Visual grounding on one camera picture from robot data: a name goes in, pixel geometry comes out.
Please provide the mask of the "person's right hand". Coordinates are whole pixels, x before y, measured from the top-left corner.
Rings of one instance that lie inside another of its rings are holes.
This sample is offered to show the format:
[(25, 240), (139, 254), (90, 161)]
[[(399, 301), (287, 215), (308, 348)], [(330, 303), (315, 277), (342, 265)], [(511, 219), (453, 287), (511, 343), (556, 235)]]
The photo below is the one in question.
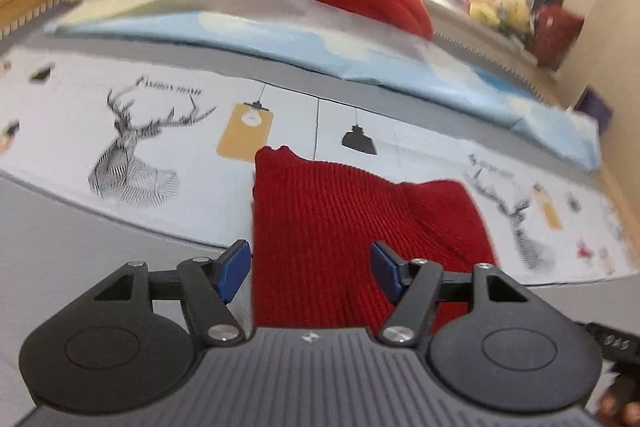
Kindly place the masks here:
[(620, 401), (611, 386), (599, 400), (596, 418), (604, 427), (638, 427), (640, 404)]

